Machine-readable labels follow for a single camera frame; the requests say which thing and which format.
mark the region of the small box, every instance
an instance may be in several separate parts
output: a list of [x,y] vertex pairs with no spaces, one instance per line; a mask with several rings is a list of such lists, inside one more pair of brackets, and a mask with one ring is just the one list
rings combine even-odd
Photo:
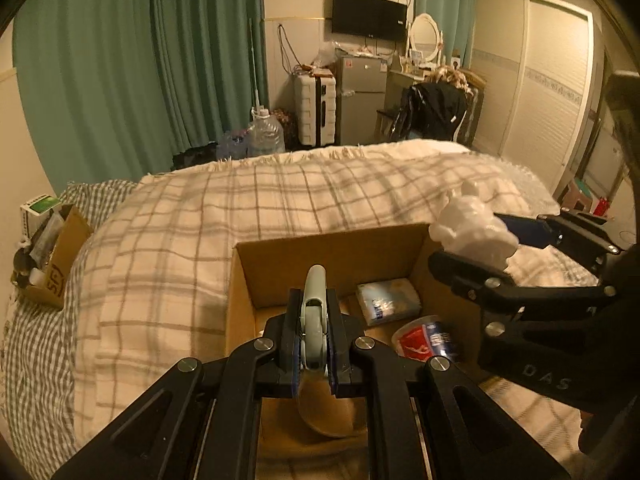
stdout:
[[[45,274],[41,286],[28,285],[18,288],[20,293],[28,300],[35,303],[43,303],[62,310],[65,306],[64,291],[71,267],[82,245],[89,239],[93,230],[74,205],[62,205],[59,208],[65,224],[58,235],[58,240],[51,253],[47,266],[43,269]],[[11,276],[15,283],[15,271]]]
[[40,195],[22,204],[20,206],[22,236],[30,240],[53,213],[60,211],[61,206],[60,200],[51,195]]

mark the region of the open cardboard box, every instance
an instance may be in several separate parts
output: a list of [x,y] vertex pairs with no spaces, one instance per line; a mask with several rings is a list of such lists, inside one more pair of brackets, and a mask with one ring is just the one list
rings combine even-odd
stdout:
[[[65,223],[49,262],[43,269],[44,282],[41,286],[28,285],[19,291],[28,300],[62,310],[65,306],[64,291],[69,272],[82,245],[89,239],[93,230],[74,205],[63,205],[60,214]],[[11,281],[15,282],[15,271],[12,273]]]
[[[408,278],[420,296],[421,316],[439,315],[457,344],[460,367],[477,382],[487,373],[476,364],[480,345],[478,306],[454,296],[428,269],[428,257],[440,249],[429,238],[428,225],[412,224],[300,238],[238,244],[232,258],[226,318],[226,354],[258,337],[266,321],[286,309],[290,288],[304,289],[312,265],[326,269],[328,288],[334,288],[340,309],[364,318],[355,296],[361,283]],[[366,328],[367,335],[390,345],[392,334],[411,319]],[[325,399],[321,414],[345,416],[361,412],[362,399]],[[341,404],[356,403],[352,410]],[[344,438],[313,430],[300,415],[294,399],[264,399],[258,453],[264,458],[314,456],[367,445],[366,429]]]

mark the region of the black bag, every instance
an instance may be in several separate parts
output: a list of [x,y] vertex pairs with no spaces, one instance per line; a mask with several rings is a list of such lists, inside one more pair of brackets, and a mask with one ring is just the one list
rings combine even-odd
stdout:
[[465,112],[463,90],[444,81],[413,85],[402,92],[389,137],[403,140],[413,130],[423,139],[453,140]]
[[199,164],[206,164],[207,162],[217,160],[217,145],[217,142],[212,141],[204,146],[189,148],[185,152],[174,155],[174,165],[172,166],[171,171],[183,170],[184,168],[191,168],[192,166],[198,166]]

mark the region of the oval mirror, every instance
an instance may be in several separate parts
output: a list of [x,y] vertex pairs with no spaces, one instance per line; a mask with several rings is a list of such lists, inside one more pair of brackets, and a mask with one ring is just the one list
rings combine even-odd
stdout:
[[422,52],[423,61],[431,61],[438,55],[438,24],[427,13],[419,14],[411,26],[411,48]]

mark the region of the water bottle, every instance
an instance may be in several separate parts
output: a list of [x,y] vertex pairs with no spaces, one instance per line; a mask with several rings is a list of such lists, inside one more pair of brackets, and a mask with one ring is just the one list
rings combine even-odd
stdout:
[[249,126],[249,156],[284,153],[284,130],[280,121],[267,108],[252,108],[254,118]]

